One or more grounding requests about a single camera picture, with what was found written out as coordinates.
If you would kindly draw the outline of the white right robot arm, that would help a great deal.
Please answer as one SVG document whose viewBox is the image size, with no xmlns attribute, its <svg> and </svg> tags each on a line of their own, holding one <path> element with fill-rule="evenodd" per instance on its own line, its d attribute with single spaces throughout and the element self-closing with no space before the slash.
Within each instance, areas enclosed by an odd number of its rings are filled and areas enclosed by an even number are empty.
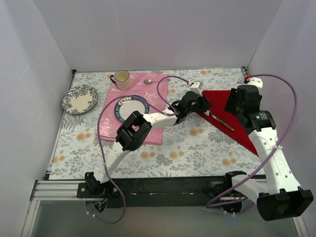
<svg viewBox="0 0 316 237">
<path fill-rule="evenodd" d="M 278 144 L 275 121 L 268 111 L 260 109 L 262 96 L 254 85 L 231 89 L 225 111 L 236 116 L 264 163 L 267 186 L 253 179 L 240 184 L 244 172 L 233 175 L 223 184 L 224 192 L 235 196 L 239 192 L 257 205 L 266 221 L 298 217 L 314 200 L 311 190 L 304 190 L 291 172 L 281 146 Z"/>
</svg>

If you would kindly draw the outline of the red cloth napkin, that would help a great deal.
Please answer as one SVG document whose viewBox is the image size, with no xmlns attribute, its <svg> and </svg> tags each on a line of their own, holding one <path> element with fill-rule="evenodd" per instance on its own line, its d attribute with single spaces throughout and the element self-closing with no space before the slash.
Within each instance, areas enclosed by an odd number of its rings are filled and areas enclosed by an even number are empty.
<svg viewBox="0 0 316 237">
<path fill-rule="evenodd" d="M 229 129 L 217 121 L 212 116 L 207 116 L 204 113 L 198 113 L 198 115 L 204 118 L 206 121 L 214 125 L 216 128 L 221 130 L 223 133 L 231 137 L 233 140 L 244 146 L 246 149 L 251 151 L 254 155 L 258 155 L 257 151 L 246 134 L 244 128 L 240 125 L 237 117 L 231 113 L 225 112 L 224 108 L 227 99 L 230 94 L 230 90 L 204 90 L 203 93 L 208 102 L 212 104 L 210 112 L 218 119 L 222 120 L 225 124 L 231 127 L 234 131 Z"/>
</svg>

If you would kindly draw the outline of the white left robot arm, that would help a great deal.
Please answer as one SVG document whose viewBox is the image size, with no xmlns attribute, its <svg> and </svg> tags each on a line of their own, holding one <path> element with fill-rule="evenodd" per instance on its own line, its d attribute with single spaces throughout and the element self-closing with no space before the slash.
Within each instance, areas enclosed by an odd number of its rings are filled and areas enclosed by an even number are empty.
<svg viewBox="0 0 316 237">
<path fill-rule="evenodd" d="M 111 173 L 127 154 L 143 145 L 150 131 L 180 124 L 189 114 L 207 112 L 211 106 L 204 93 L 188 91 L 181 100 L 169 104 L 163 111 L 153 105 L 150 107 L 156 110 L 155 113 L 142 114 L 133 111 L 118 128 L 115 141 L 108 153 L 104 153 L 100 130 L 97 129 L 102 160 L 98 169 L 85 173 L 86 189 L 93 197 L 101 197 L 108 192 L 104 183 L 109 181 L 119 191 L 120 188 L 111 179 Z"/>
</svg>

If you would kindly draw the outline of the patterned handle spoon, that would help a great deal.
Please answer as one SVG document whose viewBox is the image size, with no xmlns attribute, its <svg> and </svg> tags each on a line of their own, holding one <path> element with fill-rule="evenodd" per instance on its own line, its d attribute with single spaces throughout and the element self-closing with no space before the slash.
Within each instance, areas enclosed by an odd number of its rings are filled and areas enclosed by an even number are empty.
<svg viewBox="0 0 316 237">
<path fill-rule="evenodd" d="M 229 126 L 228 124 L 226 124 L 224 121 L 222 121 L 221 119 L 219 119 L 218 117 L 216 117 L 215 115 L 213 115 L 212 113 L 210 113 L 210 116 L 212 118 L 214 118 L 216 121 L 218 121 L 219 123 L 221 123 L 222 125 L 224 125 L 226 128 L 228 128 L 231 131 L 235 131 L 231 126 Z"/>
</svg>

